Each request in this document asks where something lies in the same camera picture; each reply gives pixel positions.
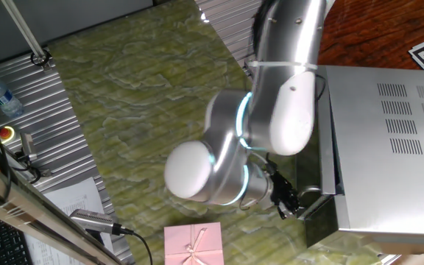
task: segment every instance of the metal appliance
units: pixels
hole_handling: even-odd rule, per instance
[[[318,122],[296,159],[308,247],[424,253],[424,71],[318,73]]]

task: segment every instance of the red emergency stop button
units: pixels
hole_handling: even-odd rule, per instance
[[[0,137],[3,140],[8,139],[9,137],[11,137],[11,131],[8,130],[7,128],[0,129]]]

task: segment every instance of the microphone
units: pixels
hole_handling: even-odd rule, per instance
[[[77,209],[70,214],[70,218],[86,230],[109,233],[111,235],[120,236],[131,235],[138,237],[145,245],[146,251],[150,259],[150,264],[153,265],[152,253],[145,239],[139,236],[133,230],[127,229],[122,225],[114,222],[113,218],[105,213],[95,213],[83,209]]]
[[[115,223],[111,216],[104,213],[77,209],[71,213],[70,218],[85,229],[116,236],[121,234],[121,225]]]

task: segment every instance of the corrugated metal panel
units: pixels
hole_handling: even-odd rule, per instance
[[[0,80],[7,83],[24,105],[24,114],[7,118],[0,111],[0,127],[9,125],[19,133],[30,133],[38,158],[34,166],[50,169],[52,177],[35,184],[42,193],[71,186],[92,177],[96,182],[105,213],[115,216],[110,198],[86,144],[68,94],[54,66],[44,72],[30,62],[29,55],[0,64]],[[21,150],[21,140],[7,145],[13,152]],[[133,262],[123,236],[113,236],[114,254],[122,261]]]
[[[327,1],[327,13],[334,2]],[[251,28],[261,0],[196,0],[196,3],[241,67],[245,60],[254,60]]]

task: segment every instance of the water bottle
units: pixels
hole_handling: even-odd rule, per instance
[[[0,81],[0,108],[10,118],[17,117],[24,112],[21,102],[7,89],[6,84]]]

